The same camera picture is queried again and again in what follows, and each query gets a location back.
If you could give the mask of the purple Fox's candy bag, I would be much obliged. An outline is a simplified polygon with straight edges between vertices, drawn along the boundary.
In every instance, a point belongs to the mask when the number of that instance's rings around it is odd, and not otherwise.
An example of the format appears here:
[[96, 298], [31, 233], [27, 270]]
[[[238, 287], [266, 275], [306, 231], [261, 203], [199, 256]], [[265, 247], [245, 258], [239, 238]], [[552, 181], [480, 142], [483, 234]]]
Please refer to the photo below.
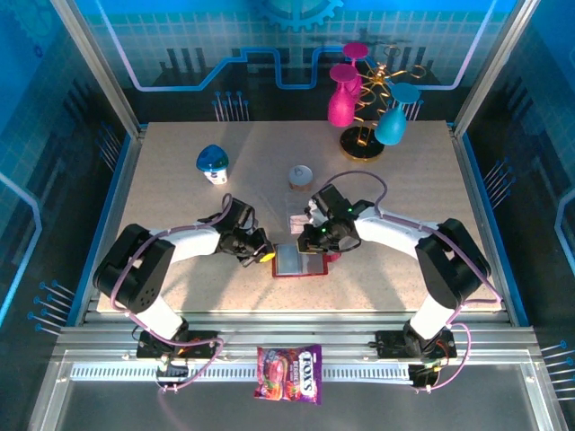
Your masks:
[[322, 403], [323, 351], [306, 347], [257, 347], [256, 399]]

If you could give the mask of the small black connector box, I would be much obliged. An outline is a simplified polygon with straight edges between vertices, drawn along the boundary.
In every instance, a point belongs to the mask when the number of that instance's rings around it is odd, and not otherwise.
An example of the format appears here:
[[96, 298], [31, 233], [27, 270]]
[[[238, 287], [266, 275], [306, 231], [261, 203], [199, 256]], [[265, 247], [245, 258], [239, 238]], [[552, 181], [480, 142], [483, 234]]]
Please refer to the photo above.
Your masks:
[[409, 365], [408, 366], [409, 379], [412, 386], [416, 389], [425, 389], [428, 386], [434, 386], [439, 378], [439, 371], [434, 367], [427, 367], [425, 365]]
[[159, 365], [155, 371], [155, 379], [159, 383], [181, 383], [189, 378], [190, 370], [186, 365]]

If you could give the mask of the red leather card holder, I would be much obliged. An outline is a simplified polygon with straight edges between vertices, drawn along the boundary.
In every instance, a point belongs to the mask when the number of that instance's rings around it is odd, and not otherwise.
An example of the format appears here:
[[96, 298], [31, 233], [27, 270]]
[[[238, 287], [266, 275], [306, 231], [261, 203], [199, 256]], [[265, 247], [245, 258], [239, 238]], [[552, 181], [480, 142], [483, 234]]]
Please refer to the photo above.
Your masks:
[[277, 244], [276, 255], [272, 259], [274, 278], [320, 277], [329, 273], [329, 264], [338, 260], [341, 254], [302, 253], [295, 244]]

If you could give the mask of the aluminium frame post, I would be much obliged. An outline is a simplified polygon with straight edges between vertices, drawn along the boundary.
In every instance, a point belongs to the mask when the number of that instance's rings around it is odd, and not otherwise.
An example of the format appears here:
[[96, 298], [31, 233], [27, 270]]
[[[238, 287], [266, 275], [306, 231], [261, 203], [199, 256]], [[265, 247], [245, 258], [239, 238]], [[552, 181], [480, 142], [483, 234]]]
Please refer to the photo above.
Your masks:
[[141, 137], [141, 127], [116, 76], [73, 0], [49, 0], [76, 44], [85, 63], [132, 139]]
[[487, 56], [471, 91], [457, 114], [453, 137], [461, 139], [487, 97], [491, 87], [508, 63], [541, 0], [517, 0], [509, 18]]

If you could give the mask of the teal stemmed glass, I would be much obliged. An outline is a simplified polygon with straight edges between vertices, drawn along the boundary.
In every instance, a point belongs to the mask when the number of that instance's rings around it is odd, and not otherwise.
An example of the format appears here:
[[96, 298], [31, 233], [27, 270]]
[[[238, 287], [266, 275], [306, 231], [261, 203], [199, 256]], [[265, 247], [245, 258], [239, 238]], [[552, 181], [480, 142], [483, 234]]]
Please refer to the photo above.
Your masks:
[[385, 146], [398, 145], [403, 139], [408, 122], [405, 109], [418, 104], [420, 90], [414, 84], [393, 84], [391, 96], [392, 107], [381, 115], [375, 129], [376, 140]]

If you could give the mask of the small pull-tab tin can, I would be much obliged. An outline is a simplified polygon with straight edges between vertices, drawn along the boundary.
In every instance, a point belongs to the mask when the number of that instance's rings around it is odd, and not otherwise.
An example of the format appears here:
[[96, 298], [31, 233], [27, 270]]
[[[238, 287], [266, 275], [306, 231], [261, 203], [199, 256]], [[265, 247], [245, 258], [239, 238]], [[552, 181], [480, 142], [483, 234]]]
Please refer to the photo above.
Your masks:
[[287, 178], [292, 190], [308, 191], [312, 188], [314, 174], [308, 166], [299, 164], [289, 170]]

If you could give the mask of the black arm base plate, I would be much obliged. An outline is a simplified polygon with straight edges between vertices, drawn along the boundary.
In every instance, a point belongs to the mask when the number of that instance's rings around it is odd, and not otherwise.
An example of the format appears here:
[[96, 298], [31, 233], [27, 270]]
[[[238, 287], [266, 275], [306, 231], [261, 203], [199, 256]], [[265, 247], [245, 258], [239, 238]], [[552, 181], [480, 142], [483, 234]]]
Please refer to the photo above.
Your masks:
[[453, 333], [443, 329], [432, 339], [422, 339], [401, 330], [380, 330], [369, 343], [381, 359], [442, 359], [456, 358]]
[[[213, 330], [184, 330], [177, 335], [175, 340], [181, 343], [197, 344], [203, 340], [214, 339], [217, 335], [218, 333]], [[217, 343], [214, 341], [192, 347], [174, 346], [142, 331], [137, 342], [136, 357], [159, 359], [162, 355], [167, 355], [178, 359], [210, 359], [215, 354], [216, 348]]]

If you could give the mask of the white bottle with blue cap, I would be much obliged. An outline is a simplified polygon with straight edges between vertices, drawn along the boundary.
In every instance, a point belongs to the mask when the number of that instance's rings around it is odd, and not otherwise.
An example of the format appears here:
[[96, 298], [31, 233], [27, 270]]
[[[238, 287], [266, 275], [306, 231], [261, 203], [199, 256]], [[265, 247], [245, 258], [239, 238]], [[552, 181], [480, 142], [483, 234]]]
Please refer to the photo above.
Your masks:
[[229, 159], [227, 153], [218, 145], [208, 145], [198, 155], [196, 167], [213, 185], [227, 183], [227, 168]]

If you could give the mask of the pink stemmed glass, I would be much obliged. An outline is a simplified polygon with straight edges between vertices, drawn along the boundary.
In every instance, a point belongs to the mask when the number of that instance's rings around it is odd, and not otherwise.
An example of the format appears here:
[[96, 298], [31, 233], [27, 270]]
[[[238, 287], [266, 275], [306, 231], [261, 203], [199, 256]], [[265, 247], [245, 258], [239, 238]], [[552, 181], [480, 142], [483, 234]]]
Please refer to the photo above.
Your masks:
[[345, 83], [344, 88], [357, 100], [361, 93], [362, 85], [362, 78], [359, 75], [357, 62], [367, 57], [368, 48], [364, 43], [350, 42], [343, 47], [342, 53], [349, 60], [349, 64], [355, 71], [354, 79]]
[[328, 120], [338, 128], [349, 126], [355, 118], [355, 106], [361, 92], [361, 78], [356, 67], [338, 64], [331, 68], [330, 78], [336, 90], [328, 103]]

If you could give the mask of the aluminium table side rail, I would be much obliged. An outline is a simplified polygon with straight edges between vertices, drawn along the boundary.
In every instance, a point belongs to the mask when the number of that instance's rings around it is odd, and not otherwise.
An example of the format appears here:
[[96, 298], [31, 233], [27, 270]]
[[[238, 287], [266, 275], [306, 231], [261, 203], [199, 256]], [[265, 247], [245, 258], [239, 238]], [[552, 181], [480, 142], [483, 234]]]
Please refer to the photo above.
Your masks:
[[528, 324], [525, 310], [505, 251], [491, 203], [482, 180], [473, 149], [466, 135], [457, 136], [455, 125], [448, 123], [456, 158], [470, 199], [484, 253], [491, 264], [492, 279], [503, 297], [503, 308], [512, 326]]
[[121, 148], [118, 163], [112, 175], [102, 213], [94, 231], [93, 241], [75, 292], [75, 299], [68, 314], [66, 325], [69, 327], [81, 325], [88, 310], [93, 294], [93, 274], [115, 241], [119, 231], [145, 135], [146, 128], [143, 129], [143, 135], [138, 138], [127, 136]]

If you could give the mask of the aluminium front frame rail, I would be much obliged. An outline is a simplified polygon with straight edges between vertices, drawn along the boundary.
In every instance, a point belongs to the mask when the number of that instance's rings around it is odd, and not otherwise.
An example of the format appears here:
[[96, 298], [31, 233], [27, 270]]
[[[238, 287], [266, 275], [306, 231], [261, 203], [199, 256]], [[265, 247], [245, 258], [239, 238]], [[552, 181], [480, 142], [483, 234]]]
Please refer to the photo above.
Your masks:
[[[187, 312], [192, 330], [213, 330], [233, 359], [252, 356], [255, 348], [320, 344], [330, 358], [373, 357], [368, 343], [379, 330], [400, 330], [406, 312]], [[472, 344], [472, 357], [512, 356], [537, 347], [535, 331], [511, 323], [505, 312], [464, 312], [453, 328], [456, 346]], [[79, 327], [61, 330], [54, 352], [59, 356], [134, 355], [133, 324], [118, 313], [90, 312]]]

